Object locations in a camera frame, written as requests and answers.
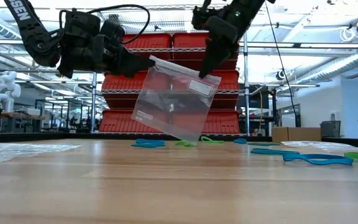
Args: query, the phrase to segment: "cardboard box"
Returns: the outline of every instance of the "cardboard box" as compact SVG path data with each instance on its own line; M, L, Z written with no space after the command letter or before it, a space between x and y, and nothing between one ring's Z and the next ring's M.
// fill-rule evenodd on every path
M272 131L273 142L321 141L321 128L277 127Z

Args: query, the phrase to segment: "plastic sheet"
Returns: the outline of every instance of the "plastic sheet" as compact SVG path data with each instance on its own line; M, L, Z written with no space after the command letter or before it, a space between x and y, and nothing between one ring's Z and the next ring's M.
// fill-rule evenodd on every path
M150 59L156 63L149 68L132 119L179 139L198 141L221 77L200 79L197 71Z
M358 147L348 144L335 143L335 142L320 142L320 141L284 141L282 144L290 147L316 147L324 149L328 152L350 152L358 151Z
M0 143L0 162L15 157L32 157L45 152L62 152L76 147L79 145Z

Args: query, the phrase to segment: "red crate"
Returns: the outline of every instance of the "red crate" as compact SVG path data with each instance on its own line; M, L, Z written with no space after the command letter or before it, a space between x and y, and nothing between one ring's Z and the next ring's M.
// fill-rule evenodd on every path
M202 60L172 60L171 62L190 68L196 71L199 71L203 65ZM235 60L225 60L222 64L219 65L217 70L235 70L237 67L237 59Z
M173 35L173 48L205 48L205 40L208 39L208 33L178 33ZM205 52L174 52L175 60L203 59Z
M161 133L131 118L132 110L104 110L99 132L109 133Z
M198 118L195 114L175 114L174 125L179 128L189 128L195 124L194 121ZM209 111L206 118L202 133L213 134L239 134L239 113L236 111Z
M221 83L218 90L238 90L239 72L236 70L216 70L211 73L212 75L221 77ZM173 83L175 90L187 90L188 82L180 82L176 80ZM211 109L234 109L237 104L238 94L215 94Z
M141 90L146 75L147 71L139 72L133 78L127 78L124 75L105 73L102 90ZM166 89L168 78L166 76L161 76L161 78L156 78L155 82L158 82L158 86L162 89ZM137 93L103 94L103 97L110 108L134 108L138 96L139 94Z
M135 34L126 34L124 41L133 38ZM128 49L161 49L172 47L172 36L170 34L142 34L136 40L125 45ZM149 58L154 55L160 59L169 60L171 52L139 52L138 55Z

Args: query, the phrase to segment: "white label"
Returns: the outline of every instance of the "white label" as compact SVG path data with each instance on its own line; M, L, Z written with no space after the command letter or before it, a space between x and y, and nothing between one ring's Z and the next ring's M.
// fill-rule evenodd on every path
M212 86L197 80L191 80L189 83L189 90L193 90L197 93L201 93L202 95L209 96L211 94Z
M151 114L148 114L148 113L144 113L143 111L136 111L136 119L139 120L139 121L142 121L143 118L144 119L147 119L147 120L153 120L153 115Z

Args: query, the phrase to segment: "workbench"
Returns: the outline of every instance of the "workbench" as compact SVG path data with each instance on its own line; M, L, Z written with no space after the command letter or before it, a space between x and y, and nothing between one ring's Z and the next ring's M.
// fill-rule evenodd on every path
M41 129L41 121L45 119L45 116L37 116L37 115L26 115L23 113L17 113L17 112L1 112L0 118L6 118L7 119L7 126L4 130L5 132L11 133L14 132L16 128L16 120L17 119L31 119L32 125L33 125L33 132L39 132Z
M0 163L0 223L358 223L358 161L283 162L233 142L188 148L167 141L158 149L133 148L133 140L28 143L81 146Z

